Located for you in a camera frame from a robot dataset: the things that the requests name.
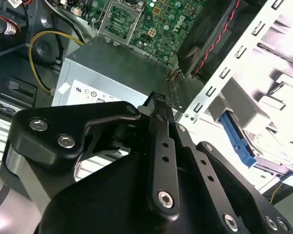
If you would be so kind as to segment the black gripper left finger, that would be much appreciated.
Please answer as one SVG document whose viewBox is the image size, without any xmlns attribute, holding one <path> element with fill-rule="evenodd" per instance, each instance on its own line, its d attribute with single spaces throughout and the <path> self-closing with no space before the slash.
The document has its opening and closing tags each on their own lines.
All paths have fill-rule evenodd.
<svg viewBox="0 0 293 234">
<path fill-rule="evenodd" d="M 139 107 L 112 101 L 21 110 L 12 119 L 0 173 L 8 185 L 20 184 L 43 213 L 74 183 L 77 164 L 133 153 L 150 121 L 172 123 L 174 114 L 172 102 L 154 92 Z"/>
</svg>

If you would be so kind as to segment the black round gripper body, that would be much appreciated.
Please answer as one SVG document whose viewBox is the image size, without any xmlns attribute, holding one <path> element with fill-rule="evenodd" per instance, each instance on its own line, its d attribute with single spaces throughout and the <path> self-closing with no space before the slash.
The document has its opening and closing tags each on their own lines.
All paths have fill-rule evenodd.
<svg viewBox="0 0 293 234">
<path fill-rule="evenodd" d="M 147 202 L 149 160 L 118 160 L 57 194 L 39 226 L 41 234 L 224 234 L 226 227 L 194 175 L 189 149 L 179 150 L 180 214 L 170 222 Z"/>
</svg>

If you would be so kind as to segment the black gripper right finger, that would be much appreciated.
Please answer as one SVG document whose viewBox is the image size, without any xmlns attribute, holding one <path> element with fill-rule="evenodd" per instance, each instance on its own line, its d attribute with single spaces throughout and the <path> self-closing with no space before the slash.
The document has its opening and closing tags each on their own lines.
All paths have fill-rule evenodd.
<svg viewBox="0 0 293 234">
<path fill-rule="evenodd" d="M 195 145 L 153 94 L 153 210 L 166 234 L 292 234 L 288 220 L 213 145 Z"/>
</svg>

